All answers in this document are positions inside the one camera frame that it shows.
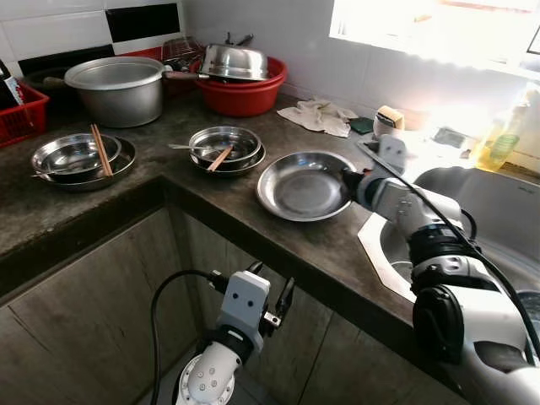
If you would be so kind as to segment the dark sauce bottle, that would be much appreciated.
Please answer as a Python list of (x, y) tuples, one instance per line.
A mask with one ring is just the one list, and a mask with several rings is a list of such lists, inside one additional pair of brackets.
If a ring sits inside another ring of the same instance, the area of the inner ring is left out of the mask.
[(4, 65), (4, 62), (0, 61), (0, 111), (23, 104), (24, 98), (20, 91), (19, 81)]

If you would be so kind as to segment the white cup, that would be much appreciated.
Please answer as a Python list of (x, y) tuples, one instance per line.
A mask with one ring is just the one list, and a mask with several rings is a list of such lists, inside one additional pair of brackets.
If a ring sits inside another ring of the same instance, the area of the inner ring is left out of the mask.
[(397, 138), (404, 132), (404, 119), (389, 121), (378, 116), (374, 120), (373, 139), (382, 140), (383, 138)]

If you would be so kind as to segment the bright window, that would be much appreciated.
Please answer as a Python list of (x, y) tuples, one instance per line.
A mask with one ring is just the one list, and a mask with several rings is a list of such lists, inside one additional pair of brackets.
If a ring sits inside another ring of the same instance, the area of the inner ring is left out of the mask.
[(521, 76), (539, 28), (540, 0), (334, 0), (329, 37)]

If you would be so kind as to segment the steel bowl with single chopstick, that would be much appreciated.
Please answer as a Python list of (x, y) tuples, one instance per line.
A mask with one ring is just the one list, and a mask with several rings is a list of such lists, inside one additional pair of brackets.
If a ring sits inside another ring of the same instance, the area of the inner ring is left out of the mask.
[(226, 169), (226, 167), (242, 165), (248, 159), (255, 157), (262, 149), (262, 140), (247, 128), (219, 125), (206, 127), (196, 132), (186, 145), (197, 147), (190, 152), (194, 158), (205, 165), (211, 165), (220, 157), (221, 152), (231, 146), (232, 149), (219, 166), (220, 169)]

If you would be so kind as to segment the red plastic crate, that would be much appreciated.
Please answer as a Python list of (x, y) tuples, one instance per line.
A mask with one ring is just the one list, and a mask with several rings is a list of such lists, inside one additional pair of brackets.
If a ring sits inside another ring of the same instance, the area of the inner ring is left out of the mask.
[[(128, 51), (127, 53), (121, 54), (121, 57), (147, 57), (158, 59), (158, 61), (162, 62), (169, 70), (190, 71), (192, 70), (192, 64), (197, 55), (188, 53), (178, 57), (177, 55), (170, 54), (170, 51), (167, 51), (164, 46), (157, 46), (152, 47), (152, 49), (141, 51)], [(165, 85), (165, 96), (167, 98), (174, 98), (197, 91), (197, 86), (192, 81), (173, 81), (166, 79), (163, 81), (163, 84)]]

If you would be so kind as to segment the upturned shiny steel bowl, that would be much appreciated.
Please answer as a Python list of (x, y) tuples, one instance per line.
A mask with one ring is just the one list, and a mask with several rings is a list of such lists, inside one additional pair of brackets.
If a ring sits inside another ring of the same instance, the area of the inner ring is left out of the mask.
[(262, 51), (232, 44), (208, 44), (197, 73), (219, 78), (265, 81), (272, 76)]

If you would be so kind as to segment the large aluminium pot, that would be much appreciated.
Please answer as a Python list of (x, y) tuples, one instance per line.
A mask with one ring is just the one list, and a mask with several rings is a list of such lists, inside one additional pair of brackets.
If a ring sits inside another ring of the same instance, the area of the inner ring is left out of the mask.
[(126, 89), (77, 89), (94, 123), (102, 127), (139, 127), (154, 122), (165, 108), (161, 80)]

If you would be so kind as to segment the white dish cloth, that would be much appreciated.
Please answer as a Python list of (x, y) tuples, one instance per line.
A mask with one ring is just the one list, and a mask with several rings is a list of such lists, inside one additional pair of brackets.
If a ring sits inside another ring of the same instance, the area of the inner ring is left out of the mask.
[(355, 112), (323, 98), (301, 100), (277, 113), (281, 118), (301, 125), (305, 130), (327, 132), (336, 138), (347, 138), (351, 131), (350, 122), (359, 118)]

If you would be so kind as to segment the aluminium pot lid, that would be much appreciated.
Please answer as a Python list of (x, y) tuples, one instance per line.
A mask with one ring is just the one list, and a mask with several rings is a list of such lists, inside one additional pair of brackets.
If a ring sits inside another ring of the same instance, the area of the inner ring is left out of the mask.
[(153, 84), (165, 65), (147, 57), (106, 57), (82, 62), (64, 74), (65, 84), (81, 91), (118, 91)]

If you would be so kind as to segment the steel bowl in sink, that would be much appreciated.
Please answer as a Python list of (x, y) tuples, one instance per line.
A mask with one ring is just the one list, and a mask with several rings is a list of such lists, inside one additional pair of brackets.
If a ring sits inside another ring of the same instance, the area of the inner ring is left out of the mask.
[(532, 322), (533, 327), (540, 328), (540, 293), (539, 292), (516, 292), (518, 300), (523, 305), (529, 319)]

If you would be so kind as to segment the steel bowl with chopsticks pair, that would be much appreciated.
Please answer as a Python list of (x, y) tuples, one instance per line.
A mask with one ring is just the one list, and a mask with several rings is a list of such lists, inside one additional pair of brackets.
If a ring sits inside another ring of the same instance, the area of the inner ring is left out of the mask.
[(92, 181), (104, 176), (105, 172), (101, 167), (95, 138), (89, 132), (77, 132), (77, 134), (67, 135), (64, 138), (57, 138), (46, 145), (42, 145), (32, 154), (30, 164), (32, 170), (49, 170), (65, 165), (75, 165), (76, 163), (89, 163), (97, 165), (93, 172), (85, 173), (84, 176), (43, 177), (51, 181), (61, 182), (61, 184), (76, 184), (76, 182)]

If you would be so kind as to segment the small steel tray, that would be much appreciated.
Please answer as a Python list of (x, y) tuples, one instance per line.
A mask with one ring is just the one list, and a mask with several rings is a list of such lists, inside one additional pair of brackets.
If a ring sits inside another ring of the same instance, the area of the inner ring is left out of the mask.
[(475, 145), (474, 139), (471, 136), (450, 127), (440, 127), (435, 135), (432, 136), (432, 140), (440, 145), (466, 151), (471, 151)]

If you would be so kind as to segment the green scouring sponge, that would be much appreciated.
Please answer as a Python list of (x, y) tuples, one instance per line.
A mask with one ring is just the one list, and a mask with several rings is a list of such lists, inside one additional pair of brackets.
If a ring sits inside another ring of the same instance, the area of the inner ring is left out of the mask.
[(375, 132), (374, 120), (370, 118), (355, 118), (348, 124), (350, 124), (351, 130), (359, 135), (370, 135)]

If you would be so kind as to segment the red slotted plastic basket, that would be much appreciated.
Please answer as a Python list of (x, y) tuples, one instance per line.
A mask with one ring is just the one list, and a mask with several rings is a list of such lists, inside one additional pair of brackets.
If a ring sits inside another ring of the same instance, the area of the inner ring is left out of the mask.
[(19, 80), (22, 105), (0, 108), (0, 149), (30, 138), (46, 130), (46, 105), (50, 97)]

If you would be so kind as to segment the yellow dish sponge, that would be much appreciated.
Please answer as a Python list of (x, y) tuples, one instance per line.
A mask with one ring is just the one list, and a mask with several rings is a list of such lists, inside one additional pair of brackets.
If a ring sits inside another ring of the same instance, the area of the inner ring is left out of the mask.
[(405, 113), (389, 105), (383, 105), (375, 112), (375, 119), (383, 125), (402, 130), (405, 127)]

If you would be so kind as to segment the red plastic basin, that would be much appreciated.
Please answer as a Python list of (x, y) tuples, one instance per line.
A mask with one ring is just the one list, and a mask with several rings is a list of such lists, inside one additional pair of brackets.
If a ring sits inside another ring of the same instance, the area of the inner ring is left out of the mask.
[[(194, 82), (202, 92), (205, 104), (212, 111), (225, 116), (246, 118), (270, 111), (277, 99), (278, 90), (287, 78), (287, 66), (278, 59), (268, 57), (271, 78), (265, 81), (238, 80), (237, 78), (212, 77)], [(192, 69), (198, 69), (200, 62)]]

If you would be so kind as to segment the stainless steel sink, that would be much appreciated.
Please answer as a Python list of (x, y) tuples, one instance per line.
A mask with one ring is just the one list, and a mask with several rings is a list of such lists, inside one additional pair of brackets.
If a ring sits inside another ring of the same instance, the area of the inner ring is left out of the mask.
[[(473, 236), (479, 250), (496, 263), (517, 292), (539, 292), (540, 186), (449, 158), (408, 158), (404, 177), (458, 202), (464, 209), (463, 234)], [(413, 264), (405, 233), (373, 213), (358, 237), (382, 284), (414, 302)]]

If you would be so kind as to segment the steel plate under bowl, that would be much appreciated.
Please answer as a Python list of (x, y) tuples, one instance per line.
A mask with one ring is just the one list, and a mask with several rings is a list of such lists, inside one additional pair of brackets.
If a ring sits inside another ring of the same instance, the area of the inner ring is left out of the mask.
[(38, 178), (65, 192), (95, 192), (95, 190), (110, 186), (113, 181), (118, 181), (127, 172), (130, 172), (135, 163), (136, 149), (128, 140), (114, 138), (111, 135), (101, 136), (101, 142), (104, 144), (105, 154), (107, 154), (109, 165), (111, 165), (111, 175), (104, 174), (104, 176), (92, 179), (92, 181), (76, 182), (76, 184), (61, 184), (61, 182), (51, 181), (51, 179)]
[(240, 159), (240, 161), (232, 163), (223, 162), (219, 167), (217, 167), (216, 170), (213, 170), (212, 172), (208, 169), (212, 162), (201, 163), (200, 159), (198, 159), (196, 155), (188, 155), (189, 161), (197, 167), (197, 172), (202, 172), (212, 177), (223, 178), (243, 176), (244, 174), (251, 172), (251, 170), (254, 170), (255, 167), (258, 166), (263, 159), (265, 159), (265, 157), (265, 147), (259, 147), (254, 157), (250, 157), (248, 159)]

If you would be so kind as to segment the yellow dish soap bottle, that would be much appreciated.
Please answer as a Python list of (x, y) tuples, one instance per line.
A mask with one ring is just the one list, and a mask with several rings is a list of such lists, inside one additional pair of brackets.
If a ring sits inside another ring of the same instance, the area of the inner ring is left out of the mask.
[(512, 108), (496, 116), (489, 135), (475, 154), (475, 166), (478, 169), (497, 172), (516, 150), (521, 138), (533, 127), (537, 127), (537, 119), (532, 118), (532, 109), (536, 107), (539, 94), (539, 85), (526, 85)]

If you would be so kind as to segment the large steel plate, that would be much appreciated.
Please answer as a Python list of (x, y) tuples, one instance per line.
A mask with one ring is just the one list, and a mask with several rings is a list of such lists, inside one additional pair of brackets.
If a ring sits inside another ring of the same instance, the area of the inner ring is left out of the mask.
[(276, 159), (260, 175), (256, 194), (270, 213), (289, 221), (331, 219), (351, 204), (341, 179), (356, 167), (339, 154), (301, 151)]

